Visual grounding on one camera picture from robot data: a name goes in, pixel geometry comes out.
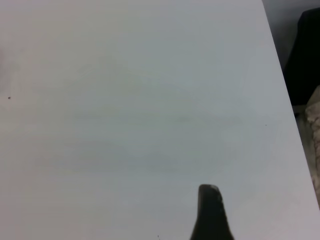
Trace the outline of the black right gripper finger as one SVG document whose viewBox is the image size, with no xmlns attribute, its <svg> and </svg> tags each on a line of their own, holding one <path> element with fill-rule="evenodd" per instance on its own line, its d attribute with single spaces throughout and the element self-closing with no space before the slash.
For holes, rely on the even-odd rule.
<svg viewBox="0 0 320 240">
<path fill-rule="evenodd" d="M 219 188 L 201 184 L 198 188 L 197 217 L 191 240 L 234 240 Z"/>
</svg>

